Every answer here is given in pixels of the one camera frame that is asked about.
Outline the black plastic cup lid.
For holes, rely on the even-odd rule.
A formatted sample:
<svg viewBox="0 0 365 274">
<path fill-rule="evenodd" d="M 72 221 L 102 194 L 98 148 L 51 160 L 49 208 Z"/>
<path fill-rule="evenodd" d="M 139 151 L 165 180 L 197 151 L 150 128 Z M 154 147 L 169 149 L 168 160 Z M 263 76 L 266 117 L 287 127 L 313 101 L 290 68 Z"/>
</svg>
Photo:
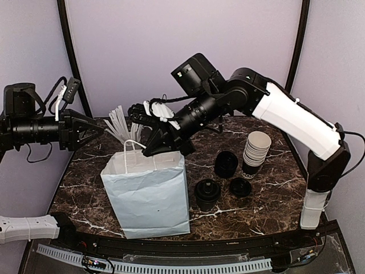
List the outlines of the black plastic cup lid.
<svg viewBox="0 0 365 274">
<path fill-rule="evenodd" d="M 221 187 L 212 179 L 203 179 L 196 184 L 194 194 L 204 202 L 213 202 L 221 196 Z"/>
</svg>

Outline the light blue paper bag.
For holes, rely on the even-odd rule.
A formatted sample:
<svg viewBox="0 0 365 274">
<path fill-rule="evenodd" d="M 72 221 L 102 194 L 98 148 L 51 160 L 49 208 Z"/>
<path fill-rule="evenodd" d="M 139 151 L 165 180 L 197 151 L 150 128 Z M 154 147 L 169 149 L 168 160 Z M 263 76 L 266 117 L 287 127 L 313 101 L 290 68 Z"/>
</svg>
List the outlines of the light blue paper bag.
<svg viewBox="0 0 365 274">
<path fill-rule="evenodd" d="M 127 239 L 190 233 L 185 158 L 180 152 L 146 157 L 144 145 L 128 139 L 100 173 Z"/>
</svg>

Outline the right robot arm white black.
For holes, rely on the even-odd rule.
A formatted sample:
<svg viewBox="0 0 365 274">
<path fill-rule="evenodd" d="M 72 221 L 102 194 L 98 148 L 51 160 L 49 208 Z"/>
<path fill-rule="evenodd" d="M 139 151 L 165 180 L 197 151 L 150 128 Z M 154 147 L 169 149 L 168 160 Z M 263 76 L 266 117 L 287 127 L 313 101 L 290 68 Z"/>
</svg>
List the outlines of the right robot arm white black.
<svg viewBox="0 0 365 274">
<path fill-rule="evenodd" d="M 234 112 L 300 141 L 309 151 L 307 183 L 300 228 L 291 234 L 291 243 L 304 247 L 313 238 L 313 229 L 319 225 L 332 190 L 351 172 L 351 151 L 345 140 L 350 132 L 313 113 L 274 80 L 246 67 L 225 78 L 203 54 L 197 53 L 171 74 L 188 104 L 171 111 L 165 98 L 143 102 L 142 109 L 153 129 L 144 155 L 172 151 L 189 155 L 194 151 L 193 135 L 219 116 Z"/>
</svg>

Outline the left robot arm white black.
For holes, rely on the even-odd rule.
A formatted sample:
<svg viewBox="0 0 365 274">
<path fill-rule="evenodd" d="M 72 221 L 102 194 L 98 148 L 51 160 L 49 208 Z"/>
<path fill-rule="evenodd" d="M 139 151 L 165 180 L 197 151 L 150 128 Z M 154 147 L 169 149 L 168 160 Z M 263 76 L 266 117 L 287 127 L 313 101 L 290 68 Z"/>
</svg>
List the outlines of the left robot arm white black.
<svg viewBox="0 0 365 274">
<path fill-rule="evenodd" d="M 1 113 L 1 155 L 33 143 L 76 151 L 100 137 L 104 128 L 92 118 L 65 108 L 46 116 L 46 102 L 33 83 L 16 83 L 4 88 Z M 39 217 L 1 217 L 1 244 L 21 240 L 59 239 L 68 249 L 80 245 L 80 235 L 65 213 Z"/>
</svg>

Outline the black paper coffee cup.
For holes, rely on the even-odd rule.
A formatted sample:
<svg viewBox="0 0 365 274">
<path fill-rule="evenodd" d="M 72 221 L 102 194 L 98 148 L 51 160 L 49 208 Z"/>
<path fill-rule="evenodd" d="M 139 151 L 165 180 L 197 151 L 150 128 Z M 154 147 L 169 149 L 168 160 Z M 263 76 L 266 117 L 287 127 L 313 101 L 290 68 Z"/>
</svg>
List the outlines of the black paper coffee cup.
<svg viewBox="0 0 365 274">
<path fill-rule="evenodd" d="M 204 200 L 201 200 L 201 199 L 196 199 L 196 203 L 197 203 L 197 206 L 198 206 L 200 211 L 209 212 L 214 208 L 214 206 L 217 203 L 217 200 L 204 201 Z"/>
</svg>

